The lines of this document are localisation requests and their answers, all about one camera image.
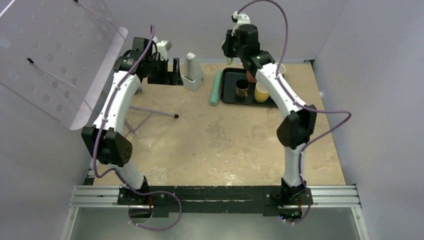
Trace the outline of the pink mug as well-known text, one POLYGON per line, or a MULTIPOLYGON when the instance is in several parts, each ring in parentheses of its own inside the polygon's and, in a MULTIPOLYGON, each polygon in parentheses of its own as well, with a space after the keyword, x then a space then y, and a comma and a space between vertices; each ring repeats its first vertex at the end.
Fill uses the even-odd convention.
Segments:
POLYGON ((249 71, 246 72, 246 79, 250 83, 257 83, 258 82, 256 80, 256 78, 249 71))

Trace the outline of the brown mug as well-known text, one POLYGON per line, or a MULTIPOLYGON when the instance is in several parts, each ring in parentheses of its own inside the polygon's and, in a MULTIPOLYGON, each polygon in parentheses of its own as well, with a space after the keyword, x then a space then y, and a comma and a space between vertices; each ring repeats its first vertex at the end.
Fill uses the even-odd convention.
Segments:
POLYGON ((239 98, 246 98, 248 96, 250 83, 245 79, 239 79, 235 84, 235 93, 239 98))

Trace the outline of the yellow mug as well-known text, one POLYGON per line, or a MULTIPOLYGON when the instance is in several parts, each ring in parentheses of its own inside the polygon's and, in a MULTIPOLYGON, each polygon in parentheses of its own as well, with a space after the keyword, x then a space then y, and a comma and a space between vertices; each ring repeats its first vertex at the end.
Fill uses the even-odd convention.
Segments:
POLYGON ((260 82, 256 82, 254 89, 255 101, 258 103, 264 103, 269 97, 270 94, 268 90, 260 82))

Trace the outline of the light green mug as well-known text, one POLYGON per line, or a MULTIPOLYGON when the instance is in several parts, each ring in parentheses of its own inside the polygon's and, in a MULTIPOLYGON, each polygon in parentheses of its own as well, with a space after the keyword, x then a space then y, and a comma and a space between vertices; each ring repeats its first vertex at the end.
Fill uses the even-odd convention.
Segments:
POLYGON ((233 57, 226 57, 225 59, 226 59, 226 64, 227 65, 232 65, 233 64, 233 61, 234 61, 234 58, 233 57))

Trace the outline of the grey dotted coffee mug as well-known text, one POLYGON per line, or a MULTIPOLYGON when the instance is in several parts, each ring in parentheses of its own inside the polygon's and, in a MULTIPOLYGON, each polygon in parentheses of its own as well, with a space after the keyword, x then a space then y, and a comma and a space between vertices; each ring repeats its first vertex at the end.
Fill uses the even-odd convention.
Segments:
POLYGON ((135 91, 135 95, 141 94, 143 92, 142 88, 139 86, 136 91, 135 91))

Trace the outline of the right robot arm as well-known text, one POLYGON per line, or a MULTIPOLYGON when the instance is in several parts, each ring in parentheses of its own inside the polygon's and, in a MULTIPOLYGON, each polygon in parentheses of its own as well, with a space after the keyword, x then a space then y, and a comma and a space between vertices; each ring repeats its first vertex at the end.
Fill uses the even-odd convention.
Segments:
POLYGON ((307 190, 302 176, 303 153, 314 132, 316 108, 311 105, 312 111, 308 110, 284 80, 274 58, 261 49, 255 25, 242 24, 227 30, 222 50, 226 57, 241 60, 243 68, 268 91, 283 117, 276 135, 284 146, 285 169, 280 191, 273 198, 281 205, 292 204, 307 190))

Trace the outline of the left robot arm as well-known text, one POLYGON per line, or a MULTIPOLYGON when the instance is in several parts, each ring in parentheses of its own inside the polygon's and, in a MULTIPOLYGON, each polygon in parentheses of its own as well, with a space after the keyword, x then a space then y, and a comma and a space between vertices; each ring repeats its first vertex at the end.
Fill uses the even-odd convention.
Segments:
POLYGON ((133 146, 123 135, 124 128, 134 129, 126 120, 133 96, 141 92, 143 79, 150 84, 181 86, 179 59, 174 58, 173 70, 168 71, 168 51, 172 44, 135 37, 132 48, 120 56, 113 66, 113 81, 104 106, 92 124, 82 129, 81 137, 92 157, 95 177, 102 178, 109 172, 122 181, 118 194, 119 205, 152 204, 153 193, 148 180, 131 161, 133 146), (97 171, 97 164, 108 167, 104 173, 97 171))

